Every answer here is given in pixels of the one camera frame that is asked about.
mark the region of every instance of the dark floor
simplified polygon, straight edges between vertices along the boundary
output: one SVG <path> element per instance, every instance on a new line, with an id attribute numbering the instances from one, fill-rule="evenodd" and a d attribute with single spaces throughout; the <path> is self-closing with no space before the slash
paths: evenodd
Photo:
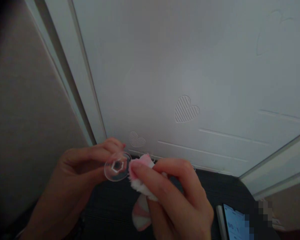
<path id="1" fill-rule="evenodd" d="M 232 176 L 201 170 L 197 170 L 197 174 L 214 209 L 225 203 L 240 212 L 250 214 L 254 239 L 279 239 L 271 227 L 272 223 L 263 221 L 263 215 L 258 214 L 252 195 L 241 181 Z M 178 181 L 174 179 L 173 182 L 181 189 Z M 81 239 L 153 239 L 151 227 L 137 232 L 132 224 L 132 208 L 138 196 L 139 193 L 130 187 L 128 179 L 104 182 L 97 186 L 83 213 L 85 228 Z M 216 213 L 211 231 L 212 239 L 221 239 Z"/>

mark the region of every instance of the heart embossing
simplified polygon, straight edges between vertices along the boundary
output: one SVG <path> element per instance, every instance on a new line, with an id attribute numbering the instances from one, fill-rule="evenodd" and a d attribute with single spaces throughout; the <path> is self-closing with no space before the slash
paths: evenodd
<path id="1" fill-rule="evenodd" d="M 129 140 L 133 147 L 143 147 L 146 144 L 146 140 L 142 137 L 138 137 L 135 131 L 130 132 Z"/>
<path id="2" fill-rule="evenodd" d="M 295 35 L 293 21 L 291 17 L 284 17 L 280 9 L 272 11 L 261 26 L 257 39 L 257 56 L 278 47 L 290 39 L 291 35 Z"/>
<path id="3" fill-rule="evenodd" d="M 179 97 L 176 109 L 175 119 L 177 123 L 189 122 L 194 119 L 200 112 L 200 108 L 195 105 L 190 105 L 191 99 L 187 95 Z"/>

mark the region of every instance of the wall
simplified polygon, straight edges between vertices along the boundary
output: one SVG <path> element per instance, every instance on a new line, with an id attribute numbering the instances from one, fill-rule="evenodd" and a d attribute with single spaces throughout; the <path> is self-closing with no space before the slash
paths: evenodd
<path id="1" fill-rule="evenodd" d="M 287 231 L 300 229 L 300 184 L 265 198 Z"/>
<path id="2" fill-rule="evenodd" d="M 83 146 L 30 12 L 16 1 L 0 21 L 0 228 L 38 198 L 65 150 Z"/>

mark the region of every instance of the clear plastic disc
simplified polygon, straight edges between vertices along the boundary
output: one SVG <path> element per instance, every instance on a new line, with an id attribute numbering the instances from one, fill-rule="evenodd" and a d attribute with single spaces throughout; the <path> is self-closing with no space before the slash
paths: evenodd
<path id="1" fill-rule="evenodd" d="M 104 175 L 112 182 L 124 179 L 129 174 L 131 156 L 126 152 L 113 154 L 104 165 Z"/>

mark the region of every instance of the pink towel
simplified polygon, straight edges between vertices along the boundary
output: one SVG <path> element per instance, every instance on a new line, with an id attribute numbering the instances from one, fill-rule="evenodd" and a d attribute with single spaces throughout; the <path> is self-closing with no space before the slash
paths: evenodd
<path id="1" fill-rule="evenodd" d="M 135 161 L 150 168 L 153 168 L 154 163 L 152 162 L 149 154 L 144 154 L 140 157 L 140 159 L 131 160 L 129 164 L 129 179 L 131 181 L 131 187 L 141 193 L 132 210 L 132 222 L 138 231 L 143 231 L 151 225 L 147 197 L 152 201 L 158 201 L 158 199 L 131 170 L 131 164 Z"/>

